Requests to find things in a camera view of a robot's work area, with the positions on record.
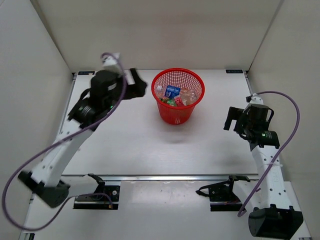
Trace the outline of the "clear bottle blue label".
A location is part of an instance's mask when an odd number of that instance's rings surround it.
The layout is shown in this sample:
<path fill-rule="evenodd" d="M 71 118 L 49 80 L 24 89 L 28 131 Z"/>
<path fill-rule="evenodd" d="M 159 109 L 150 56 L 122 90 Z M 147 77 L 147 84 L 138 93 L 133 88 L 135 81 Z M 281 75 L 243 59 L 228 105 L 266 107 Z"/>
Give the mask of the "clear bottle blue label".
<path fill-rule="evenodd" d="M 174 85 L 158 85 L 155 90 L 162 98 L 168 99 L 174 99 L 181 92 L 181 88 Z"/>

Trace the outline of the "green plastic soda bottle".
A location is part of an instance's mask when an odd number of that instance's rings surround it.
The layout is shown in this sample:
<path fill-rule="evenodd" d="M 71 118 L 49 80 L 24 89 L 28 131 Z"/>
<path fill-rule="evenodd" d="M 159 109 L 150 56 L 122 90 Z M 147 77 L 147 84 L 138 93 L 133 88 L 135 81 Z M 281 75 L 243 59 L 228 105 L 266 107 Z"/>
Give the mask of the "green plastic soda bottle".
<path fill-rule="evenodd" d="M 170 98 L 161 98 L 160 101 L 164 104 L 167 104 L 169 106 L 172 106 L 172 107 L 176 107 L 177 104 L 175 102 L 174 99 L 170 99 Z"/>

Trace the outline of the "clear bottle red label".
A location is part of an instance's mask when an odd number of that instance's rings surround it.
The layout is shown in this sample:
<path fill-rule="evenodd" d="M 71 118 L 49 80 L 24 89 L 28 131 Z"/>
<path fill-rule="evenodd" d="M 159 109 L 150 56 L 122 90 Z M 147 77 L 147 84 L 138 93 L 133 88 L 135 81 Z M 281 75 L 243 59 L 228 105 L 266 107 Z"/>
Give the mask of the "clear bottle red label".
<path fill-rule="evenodd" d="M 180 94 L 174 98 L 177 107 L 192 105 L 198 100 L 195 90 L 181 88 Z"/>

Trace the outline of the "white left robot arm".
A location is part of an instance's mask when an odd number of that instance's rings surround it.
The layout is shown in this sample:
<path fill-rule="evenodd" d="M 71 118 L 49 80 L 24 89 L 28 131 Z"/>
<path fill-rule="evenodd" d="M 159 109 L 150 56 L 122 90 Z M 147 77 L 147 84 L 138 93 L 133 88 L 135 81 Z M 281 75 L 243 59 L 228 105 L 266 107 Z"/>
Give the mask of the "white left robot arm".
<path fill-rule="evenodd" d="M 56 140 L 57 146 L 47 150 L 43 160 L 32 170 L 22 170 L 18 179 L 50 208 L 60 206 L 67 198 L 89 195 L 100 200 L 105 194 L 105 182 L 89 173 L 75 181 L 62 179 L 62 173 L 80 146 L 94 133 L 100 123 L 116 109 L 121 100 L 141 98 L 148 84 L 136 68 L 130 74 L 134 81 L 128 84 L 125 75 L 100 70 L 90 80 L 67 116 L 67 130 Z"/>

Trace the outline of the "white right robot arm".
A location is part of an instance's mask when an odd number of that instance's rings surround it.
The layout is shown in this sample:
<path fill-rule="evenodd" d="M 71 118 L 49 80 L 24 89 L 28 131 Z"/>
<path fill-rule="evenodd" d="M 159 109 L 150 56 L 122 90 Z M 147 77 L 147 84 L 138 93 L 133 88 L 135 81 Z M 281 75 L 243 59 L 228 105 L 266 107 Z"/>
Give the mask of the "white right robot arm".
<path fill-rule="evenodd" d="M 301 211 L 295 210 L 288 197 L 279 160 L 283 146 L 278 135 L 269 130 L 274 110 L 263 104 L 250 103 L 245 109 L 230 107 L 224 124 L 248 141 L 259 180 L 249 183 L 236 180 L 225 186 L 230 200 L 239 200 L 242 206 L 238 217 L 248 214 L 248 227 L 252 236 L 290 240 L 302 225 Z"/>

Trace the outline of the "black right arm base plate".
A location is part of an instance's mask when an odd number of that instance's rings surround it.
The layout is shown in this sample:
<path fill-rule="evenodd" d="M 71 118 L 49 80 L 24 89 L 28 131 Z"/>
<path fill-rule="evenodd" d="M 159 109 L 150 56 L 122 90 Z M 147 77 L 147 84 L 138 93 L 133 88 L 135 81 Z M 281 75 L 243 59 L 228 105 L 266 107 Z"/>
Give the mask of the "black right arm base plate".
<path fill-rule="evenodd" d="M 242 203 L 233 193 L 234 183 L 237 181 L 249 183 L 251 180 L 247 176 L 229 175 L 226 181 L 202 186 L 195 192 L 209 198 L 211 212 L 238 212 Z"/>

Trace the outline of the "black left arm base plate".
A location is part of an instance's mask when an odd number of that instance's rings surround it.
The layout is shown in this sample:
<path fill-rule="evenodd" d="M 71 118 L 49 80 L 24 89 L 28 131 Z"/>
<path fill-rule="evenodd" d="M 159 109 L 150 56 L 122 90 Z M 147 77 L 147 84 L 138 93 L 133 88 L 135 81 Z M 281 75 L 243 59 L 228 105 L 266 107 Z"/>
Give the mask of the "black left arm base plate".
<path fill-rule="evenodd" d="M 103 180 L 101 177 L 89 174 L 97 181 L 98 187 L 94 193 L 80 195 L 74 198 L 75 210 L 118 210 L 120 200 L 120 181 Z"/>

